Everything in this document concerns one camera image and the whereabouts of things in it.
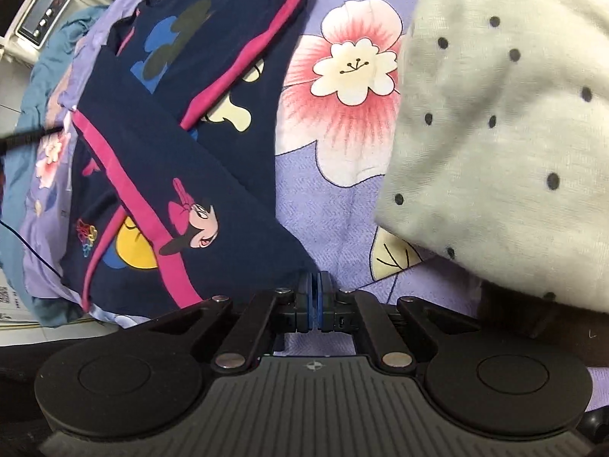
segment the electronic device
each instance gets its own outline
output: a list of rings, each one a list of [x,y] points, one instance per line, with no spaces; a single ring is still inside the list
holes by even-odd
[[[17,34],[40,50],[70,0],[34,0],[17,26]]]
[[[356,355],[271,355],[312,329],[351,334]],[[79,342],[35,382],[48,457],[582,457],[591,391],[571,354],[326,272]]]
[[[0,24],[0,45],[4,56],[32,66],[40,50],[69,16],[113,0],[0,0],[4,5]]]

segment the cartoon character print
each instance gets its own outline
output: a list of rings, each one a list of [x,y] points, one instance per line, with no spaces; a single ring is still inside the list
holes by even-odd
[[[125,218],[113,242],[116,254],[132,268],[151,270],[157,268],[152,247],[131,217]]]
[[[78,240],[82,244],[82,254],[84,257],[89,257],[91,249],[97,240],[97,229],[93,225],[88,225],[80,218],[76,222],[76,233]]]
[[[249,72],[241,78],[241,80],[248,83],[255,82],[260,79],[263,70],[264,60],[261,58]],[[239,132],[245,132],[252,124],[252,114],[248,109],[235,105],[231,100],[231,91],[228,91],[228,93],[226,93],[224,97],[209,110],[203,118],[201,118],[201,120],[211,123],[229,121]]]
[[[199,0],[178,17],[158,22],[144,43],[148,57],[133,64],[132,74],[154,93],[171,64],[212,15],[211,0]]]
[[[177,254],[189,247],[195,249],[208,247],[218,236],[218,220],[215,217],[214,207],[207,202],[196,203],[178,178],[174,178],[173,182],[180,202],[171,201],[167,211],[180,236],[161,247],[159,251],[161,256]]]

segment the blue blanket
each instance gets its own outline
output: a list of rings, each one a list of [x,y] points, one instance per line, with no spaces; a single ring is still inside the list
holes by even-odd
[[[21,103],[21,115],[16,131],[29,130],[45,124],[49,97],[68,68],[77,41],[105,11],[105,7],[91,7],[75,13],[49,39],[40,60],[32,70]],[[36,161],[36,146],[26,146],[10,152],[4,160],[6,183],[2,202],[2,220],[18,230],[25,215],[25,200],[32,181]],[[23,277],[24,247],[14,235],[0,228],[0,267],[8,283],[23,304],[44,326],[58,326],[82,315],[80,307],[65,299],[32,298],[25,290]]]

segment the fabric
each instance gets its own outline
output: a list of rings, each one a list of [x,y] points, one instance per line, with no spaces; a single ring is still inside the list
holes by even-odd
[[[77,73],[72,79],[77,80],[71,80],[71,87],[63,95],[68,101],[63,103],[77,103],[69,100],[69,95],[78,97],[74,86],[86,82],[111,25],[129,18],[140,1],[117,0],[85,38],[74,61]],[[402,276],[400,272],[429,258],[431,253],[383,232],[373,221],[374,202],[391,150],[397,91],[387,96],[370,91],[359,105],[347,105],[336,94],[311,93],[311,84],[318,77],[313,67],[321,54],[331,56],[333,42],[357,42],[369,36],[373,45],[397,51],[415,3],[416,0],[310,0],[304,36],[290,65],[291,79],[285,82],[278,111],[276,214],[304,243],[320,268],[329,270],[340,284],[367,286],[382,301],[393,302],[408,292],[426,296],[426,280],[430,280],[437,292],[436,300],[473,314],[476,305],[462,295],[462,282],[445,279],[441,265],[424,270],[423,281],[412,282]],[[397,80],[397,73],[391,74]],[[365,82],[357,84],[361,88]],[[230,112],[222,111],[226,122],[235,126],[247,116],[231,106],[241,106],[234,99],[235,89],[245,86],[238,83],[231,89]],[[350,139],[348,132],[361,137],[354,137],[345,145]]]
[[[197,139],[270,214],[275,213],[273,154],[276,107],[285,69],[301,30],[301,20],[299,18],[282,32],[269,51],[238,80],[231,93],[226,94],[205,115],[205,119],[191,129],[191,137]],[[154,97],[163,102],[156,91]],[[62,260],[66,283],[85,296],[89,287],[99,288],[104,293],[116,290],[117,296],[124,296],[124,290],[159,287],[158,275],[150,271],[158,267],[150,244],[139,238],[139,230],[132,219],[125,214],[117,216],[118,199],[114,189],[96,168],[90,169],[91,163],[89,151],[84,145],[77,144],[72,162],[75,195],[70,212],[72,231]],[[188,215],[191,204],[180,202],[172,205],[176,215],[172,221],[182,235],[188,219],[181,217]],[[88,244],[81,246],[82,233],[78,221],[96,229],[97,242],[92,254]],[[106,233],[110,238],[104,241]],[[98,266],[105,268],[107,273],[103,278],[96,276],[89,281],[88,276]],[[159,307],[160,314],[167,311],[165,306]]]
[[[74,56],[68,87],[60,96],[60,103],[66,109],[78,104],[100,48],[106,44],[110,28],[121,19],[130,18],[142,0],[115,0],[106,13],[96,22],[87,34],[83,46]]]
[[[64,105],[70,105],[69,108],[72,108],[77,103],[81,93],[81,89],[78,90],[78,88],[86,84],[99,47],[102,43],[105,43],[110,28],[117,21],[129,18],[141,1],[116,0],[105,12],[100,11],[96,16],[96,20],[91,22],[89,32],[78,43],[78,50],[73,56],[74,60],[71,66],[66,71],[59,87],[49,101],[48,124],[62,124],[68,111],[68,108]],[[26,217],[20,229],[20,233],[26,237],[28,242],[38,243],[38,253],[57,270],[61,269],[60,260],[65,254],[66,239],[68,238],[69,222],[67,221],[67,215],[69,214],[72,199],[72,181],[69,177],[70,170],[68,167],[72,163],[77,139],[78,135],[74,129],[70,132],[65,132],[62,135],[62,139],[60,139],[59,135],[50,139],[50,141],[53,141],[50,147],[54,150],[59,150],[62,154],[62,163],[49,164],[51,170],[45,171],[47,174],[45,181],[42,180],[42,177],[36,177],[32,180],[33,192],[28,197]],[[37,161],[46,159],[46,149],[41,149],[40,151]],[[25,179],[29,183],[32,175],[25,175]],[[41,185],[53,185],[57,190],[53,191],[48,187],[40,187]],[[56,198],[54,200],[53,198],[50,199],[53,202],[52,207],[55,208],[54,211],[46,211],[47,207],[43,202],[40,205],[36,205],[36,201],[41,200],[37,196],[37,192],[56,193]],[[21,195],[16,194],[15,201],[18,201],[19,204],[22,205],[24,199],[25,193]],[[29,295],[44,299],[63,297],[71,301],[80,302],[80,296],[63,286],[59,278],[53,272],[46,269],[37,259],[25,254],[22,262],[25,269],[26,290]]]
[[[609,0],[419,0],[377,223],[609,312],[608,26]]]
[[[75,13],[51,36],[46,47],[42,50],[39,61],[32,70],[30,83],[23,95],[21,115],[16,131],[25,131],[33,126],[45,125],[47,102],[72,59],[76,42],[87,32],[103,11],[103,7],[91,7]],[[36,161],[37,153],[34,146],[12,150],[4,159],[6,179],[1,210],[2,220],[18,231],[28,208],[30,214],[37,218],[34,209],[35,202],[42,200],[46,204],[52,200],[50,198],[51,191],[45,187],[38,187],[38,184],[35,185],[38,194],[33,197],[28,196],[30,183],[36,172]],[[60,171],[59,166],[60,163],[53,163],[51,168]],[[52,232],[57,227],[58,216],[59,212],[57,212],[52,225],[49,227]],[[36,239],[27,232],[19,232],[46,259],[48,259],[48,253],[45,252],[46,247],[61,246],[60,239],[54,239],[53,234],[47,239]],[[44,326],[63,325],[79,318],[82,314],[80,307],[63,299],[57,300],[58,296],[56,294],[46,296],[47,299],[53,300],[39,300],[38,298],[32,298],[27,293],[26,280],[30,278],[39,279],[41,276],[47,276],[47,273],[55,279],[57,277],[35,257],[33,257],[35,263],[32,262],[32,266],[36,272],[24,273],[24,259],[32,257],[24,249],[16,237],[8,230],[0,228],[0,266],[23,304],[32,312],[36,320]]]
[[[301,272],[315,271],[300,243],[158,107],[108,48],[98,56],[74,124],[151,242],[173,310],[218,290],[247,302],[256,290],[294,287]],[[186,239],[179,231],[183,217]],[[92,289],[92,298],[108,309],[103,292],[95,296]],[[147,311],[169,308],[161,296],[167,292],[143,289],[131,308],[154,316]],[[132,300],[137,296],[129,291]]]

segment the paper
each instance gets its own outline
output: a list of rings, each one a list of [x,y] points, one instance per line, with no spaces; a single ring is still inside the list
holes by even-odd
[[[4,272],[0,269],[0,321],[35,323],[36,320],[21,303],[17,293],[8,285]]]

